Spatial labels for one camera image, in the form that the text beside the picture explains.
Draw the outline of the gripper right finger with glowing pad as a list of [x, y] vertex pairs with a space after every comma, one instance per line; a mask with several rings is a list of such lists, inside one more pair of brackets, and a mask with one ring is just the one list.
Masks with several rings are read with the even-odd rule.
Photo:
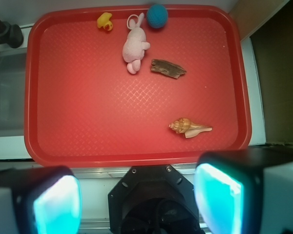
[[193, 184], [213, 234], [293, 234], [293, 149], [206, 152]]

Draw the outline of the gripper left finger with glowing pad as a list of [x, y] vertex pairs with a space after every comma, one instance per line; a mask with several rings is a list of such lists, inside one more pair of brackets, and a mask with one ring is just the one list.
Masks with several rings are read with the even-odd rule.
[[0, 170], [0, 234], [76, 234], [79, 180], [64, 166]]

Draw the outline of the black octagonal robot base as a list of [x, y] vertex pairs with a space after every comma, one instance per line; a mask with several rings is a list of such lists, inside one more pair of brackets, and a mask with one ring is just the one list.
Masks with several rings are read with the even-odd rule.
[[108, 194], [113, 234], [202, 234], [194, 186], [168, 165], [132, 167]]

